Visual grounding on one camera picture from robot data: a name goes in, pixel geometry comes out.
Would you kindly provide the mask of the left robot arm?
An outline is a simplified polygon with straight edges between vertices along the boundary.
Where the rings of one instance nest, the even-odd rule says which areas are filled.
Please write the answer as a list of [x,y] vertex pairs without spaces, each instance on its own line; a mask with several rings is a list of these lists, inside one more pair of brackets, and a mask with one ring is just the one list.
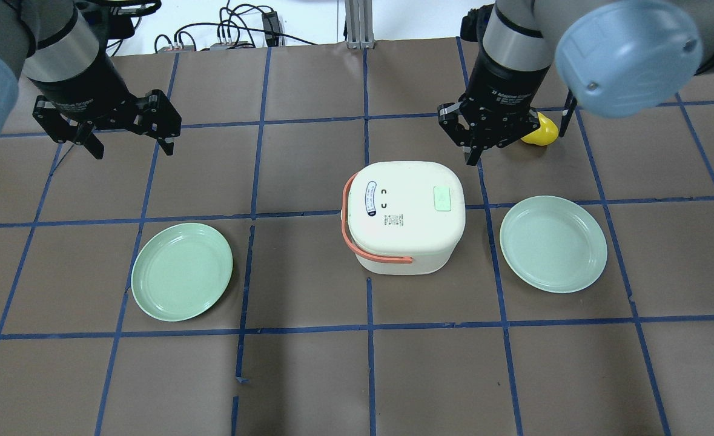
[[0,135],[19,96],[19,80],[38,90],[33,119],[52,141],[102,159],[96,131],[121,129],[157,141],[168,156],[182,117],[154,89],[135,96],[107,53],[110,39],[133,34],[132,19],[160,1],[0,1]]

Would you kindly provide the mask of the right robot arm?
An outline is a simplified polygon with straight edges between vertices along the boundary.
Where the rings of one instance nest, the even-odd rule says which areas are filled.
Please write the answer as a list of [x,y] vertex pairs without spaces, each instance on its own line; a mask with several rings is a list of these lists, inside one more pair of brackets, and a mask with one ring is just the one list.
[[714,73],[714,1],[496,1],[463,17],[461,38],[478,55],[438,124],[473,166],[492,147],[552,143],[579,105],[629,117]]

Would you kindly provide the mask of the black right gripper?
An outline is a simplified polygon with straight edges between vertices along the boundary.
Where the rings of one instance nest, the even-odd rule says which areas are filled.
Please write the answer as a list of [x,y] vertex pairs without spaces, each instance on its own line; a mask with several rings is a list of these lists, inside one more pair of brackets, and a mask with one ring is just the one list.
[[[531,103],[541,83],[541,70],[517,71],[478,53],[464,94],[439,105],[437,116],[448,138],[464,147],[466,165],[476,167],[487,149],[512,144],[540,126]],[[568,91],[559,137],[566,135],[576,108],[577,97]]]

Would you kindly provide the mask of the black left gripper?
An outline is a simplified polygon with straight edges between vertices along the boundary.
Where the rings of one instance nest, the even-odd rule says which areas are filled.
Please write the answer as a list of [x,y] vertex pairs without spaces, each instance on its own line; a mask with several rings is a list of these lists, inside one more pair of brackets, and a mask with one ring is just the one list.
[[32,83],[39,90],[33,119],[53,141],[79,143],[102,160],[105,147],[94,132],[121,129],[154,138],[166,156],[174,154],[182,116],[160,89],[135,96],[107,55],[64,80]]

